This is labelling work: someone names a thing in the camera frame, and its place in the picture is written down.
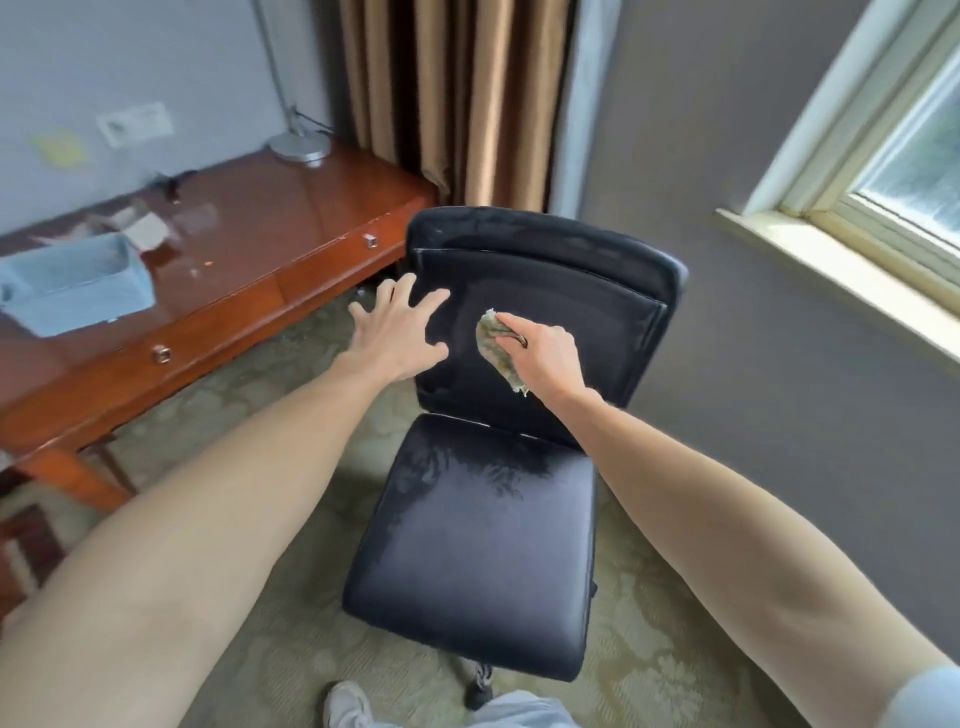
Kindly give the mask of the person's left hand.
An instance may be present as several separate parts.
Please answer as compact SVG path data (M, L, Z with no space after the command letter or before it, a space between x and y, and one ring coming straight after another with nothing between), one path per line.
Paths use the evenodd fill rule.
M449 299L450 290L438 288L428 292L416 304L409 317L392 317L392 292L396 280L387 278L376 289L373 309L363 335L352 334L348 348L350 361L369 374L374 381L388 384L408 380L411 355L417 344L426 342L426 329L431 317Z

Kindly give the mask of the person's right hand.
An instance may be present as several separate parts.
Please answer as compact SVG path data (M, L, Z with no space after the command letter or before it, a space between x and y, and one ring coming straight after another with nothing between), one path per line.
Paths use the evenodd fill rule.
M561 347L547 353L509 353L529 390L554 413L570 399L587 393L579 352L573 336L561 329Z

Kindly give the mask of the grey-green cleaning rag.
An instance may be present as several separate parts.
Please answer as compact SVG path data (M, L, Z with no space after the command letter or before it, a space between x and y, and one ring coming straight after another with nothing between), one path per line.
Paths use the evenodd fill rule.
M478 352L510 385L512 392L527 397L529 388L518 375L509 352L498 344L499 338L514 340L524 349L528 347L527 339L499 321L498 311L489 308L476 324L475 339Z

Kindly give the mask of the person's right forearm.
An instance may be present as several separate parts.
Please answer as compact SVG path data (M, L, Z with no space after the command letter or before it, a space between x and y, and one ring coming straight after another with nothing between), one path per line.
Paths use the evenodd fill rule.
M594 390L554 414L654 549L811 728L877 728L911 678L960 667L832 539L762 487Z

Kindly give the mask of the person's left forearm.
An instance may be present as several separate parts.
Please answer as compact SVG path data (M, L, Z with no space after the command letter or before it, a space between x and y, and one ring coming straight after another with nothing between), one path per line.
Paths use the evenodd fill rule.
M344 352L100 523L0 640L0 728L178 728L389 384Z

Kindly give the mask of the silver desk lamp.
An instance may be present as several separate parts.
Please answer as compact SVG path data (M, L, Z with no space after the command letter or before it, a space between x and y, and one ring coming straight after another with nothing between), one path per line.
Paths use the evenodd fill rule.
M271 23L270 0L250 0L270 67L271 79L281 104L285 130L271 137L267 145L280 160L318 168L332 151L330 135L306 128L289 79L289 64Z

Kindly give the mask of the black leather office chair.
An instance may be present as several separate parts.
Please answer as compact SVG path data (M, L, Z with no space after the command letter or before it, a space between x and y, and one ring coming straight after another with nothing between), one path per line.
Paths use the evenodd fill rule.
M626 407L688 277L640 240L563 217L437 207L406 230L412 299L446 288L426 328L449 355L414 379L409 428L353 560L345 613L474 662L464 704L494 668L570 682L594 583L594 465L534 394L481 353L476 327L508 311L573 335L585 383Z

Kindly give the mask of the brown curtain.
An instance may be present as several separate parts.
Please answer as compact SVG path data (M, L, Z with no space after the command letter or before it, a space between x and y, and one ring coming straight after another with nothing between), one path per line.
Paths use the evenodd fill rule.
M358 145L443 205L546 212L577 0L339 0Z

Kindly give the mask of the small black object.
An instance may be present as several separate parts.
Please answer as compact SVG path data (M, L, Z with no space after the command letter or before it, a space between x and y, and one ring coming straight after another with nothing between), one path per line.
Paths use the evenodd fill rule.
M183 200L184 185L198 172L197 169L188 169L174 175L160 173L156 175L150 188L161 195L166 204L179 205Z

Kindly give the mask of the crumpled paper box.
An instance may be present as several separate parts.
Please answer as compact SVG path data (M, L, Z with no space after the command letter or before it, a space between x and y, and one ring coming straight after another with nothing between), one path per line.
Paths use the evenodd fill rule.
M157 251L177 239L174 228L141 199L134 199L112 214L88 214L82 222L90 235L119 234L126 237L140 254Z

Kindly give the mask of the grey sheer curtain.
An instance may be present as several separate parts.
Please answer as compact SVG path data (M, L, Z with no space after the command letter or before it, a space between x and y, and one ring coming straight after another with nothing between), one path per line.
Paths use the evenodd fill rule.
M554 122L546 212L580 213L624 0L574 0Z

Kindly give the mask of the yellow sticky note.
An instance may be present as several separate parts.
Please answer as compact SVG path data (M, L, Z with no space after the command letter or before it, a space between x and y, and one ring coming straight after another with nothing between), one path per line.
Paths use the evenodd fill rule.
M30 143L45 164L55 169L76 169L90 163L89 153L82 140L70 130L50 134L32 134Z

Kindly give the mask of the light grey trousers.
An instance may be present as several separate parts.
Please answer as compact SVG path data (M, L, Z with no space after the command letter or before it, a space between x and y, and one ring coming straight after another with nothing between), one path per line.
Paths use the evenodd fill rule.
M460 724L445 720L429 726L401 726L377 720L370 728L582 728L563 703L518 689L504 693Z

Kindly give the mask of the light blue sleeve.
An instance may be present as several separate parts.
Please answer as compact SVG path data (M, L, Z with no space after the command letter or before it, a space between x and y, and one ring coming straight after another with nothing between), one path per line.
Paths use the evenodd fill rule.
M911 678L875 728L960 728L960 666L939 666Z

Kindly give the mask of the white wall socket panel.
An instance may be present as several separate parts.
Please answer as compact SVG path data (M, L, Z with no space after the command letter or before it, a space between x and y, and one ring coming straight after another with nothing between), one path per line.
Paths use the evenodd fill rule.
M95 118L96 125L112 150L174 136L175 127L162 102L144 103L104 113Z

